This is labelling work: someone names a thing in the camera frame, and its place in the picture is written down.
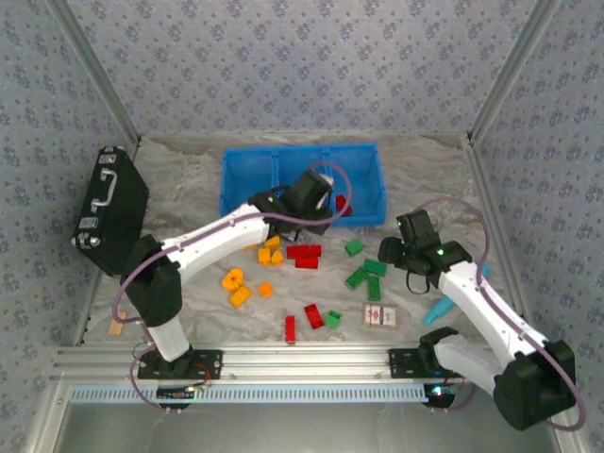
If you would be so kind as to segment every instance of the blue bin compartment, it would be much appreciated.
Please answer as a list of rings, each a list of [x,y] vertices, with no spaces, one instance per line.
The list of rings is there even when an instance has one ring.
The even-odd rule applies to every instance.
[[[220,215],[237,209],[247,199],[276,186],[271,149],[228,149],[223,156]]]
[[[228,149],[223,158],[221,215],[237,209],[255,193],[279,185],[293,185],[317,160],[336,163],[352,183],[352,215],[335,221],[333,227],[371,227],[386,221],[386,188],[374,143],[321,144],[262,149]],[[330,207],[336,196],[346,196],[344,179],[331,167],[315,170],[334,178]]]

